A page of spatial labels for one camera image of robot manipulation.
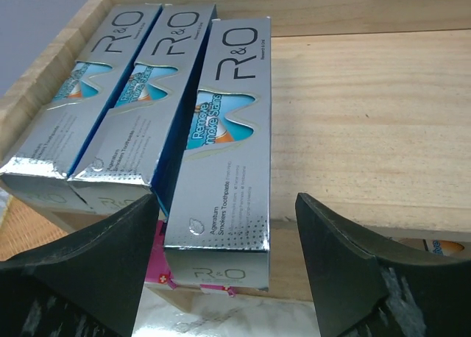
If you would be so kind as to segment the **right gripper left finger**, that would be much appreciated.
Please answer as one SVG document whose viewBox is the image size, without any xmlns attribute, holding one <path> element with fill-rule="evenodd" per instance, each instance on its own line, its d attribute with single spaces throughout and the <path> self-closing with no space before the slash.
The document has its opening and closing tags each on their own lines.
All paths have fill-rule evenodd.
<svg viewBox="0 0 471 337">
<path fill-rule="evenodd" d="M 158 214 L 146 195 L 1 262 L 1 335 L 131 336 Z"/>
</svg>

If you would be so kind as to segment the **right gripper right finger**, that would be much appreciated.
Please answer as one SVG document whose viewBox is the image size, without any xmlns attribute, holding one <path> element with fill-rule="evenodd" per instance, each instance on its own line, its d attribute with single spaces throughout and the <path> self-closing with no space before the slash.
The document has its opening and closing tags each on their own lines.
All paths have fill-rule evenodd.
<svg viewBox="0 0 471 337">
<path fill-rule="evenodd" d="M 307 193 L 297 227 L 322 336 L 468 336 L 470 262 L 411 248 Z"/>
</svg>

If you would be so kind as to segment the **blue green toothpaste box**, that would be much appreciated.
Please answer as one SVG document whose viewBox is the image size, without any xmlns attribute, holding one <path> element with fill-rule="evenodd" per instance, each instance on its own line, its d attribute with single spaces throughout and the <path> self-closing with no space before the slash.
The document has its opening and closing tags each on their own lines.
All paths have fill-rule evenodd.
<svg viewBox="0 0 471 337">
<path fill-rule="evenodd" d="M 90 211 L 68 179 L 116 103 L 161 10 L 150 3 L 112 8 L 2 163 L 1 181 L 13 196 L 36 207 Z"/>
</svg>

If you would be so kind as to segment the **metallic blue toothpaste box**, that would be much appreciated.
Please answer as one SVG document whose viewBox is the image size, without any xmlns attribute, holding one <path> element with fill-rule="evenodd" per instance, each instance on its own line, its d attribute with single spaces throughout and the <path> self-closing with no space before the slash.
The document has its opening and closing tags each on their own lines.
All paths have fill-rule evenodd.
<svg viewBox="0 0 471 337">
<path fill-rule="evenodd" d="M 163 251 L 179 285 L 269 287 L 270 18 L 216 20 Z"/>
<path fill-rule="evenodd" d="M 110 215 L 147 194 L 169 211 L 216 16 L 215 4 L 163 8 L 68 179 L 94 213 Z"/>
</svg>

